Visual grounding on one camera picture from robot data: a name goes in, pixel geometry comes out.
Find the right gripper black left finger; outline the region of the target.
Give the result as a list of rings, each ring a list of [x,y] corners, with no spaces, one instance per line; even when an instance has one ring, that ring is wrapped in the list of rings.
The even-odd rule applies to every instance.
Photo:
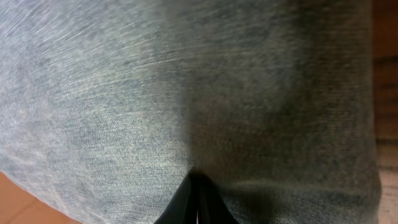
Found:
[[[155,224],[196,224],[197,192],[195,176],[189,173]]]

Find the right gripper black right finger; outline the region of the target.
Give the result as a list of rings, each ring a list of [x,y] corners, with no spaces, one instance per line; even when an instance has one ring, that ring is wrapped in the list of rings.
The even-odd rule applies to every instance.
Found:
[[[205,175],[198,174],[198,223],[238,224],[229,212],[214,183]]]

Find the light blue denim jeans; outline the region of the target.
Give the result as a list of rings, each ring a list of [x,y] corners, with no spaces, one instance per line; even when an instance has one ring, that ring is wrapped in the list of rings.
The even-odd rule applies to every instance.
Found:
[[[377,223],[371,2],[1,2],[1,171],[154,223],[190,171],[241,223]]]

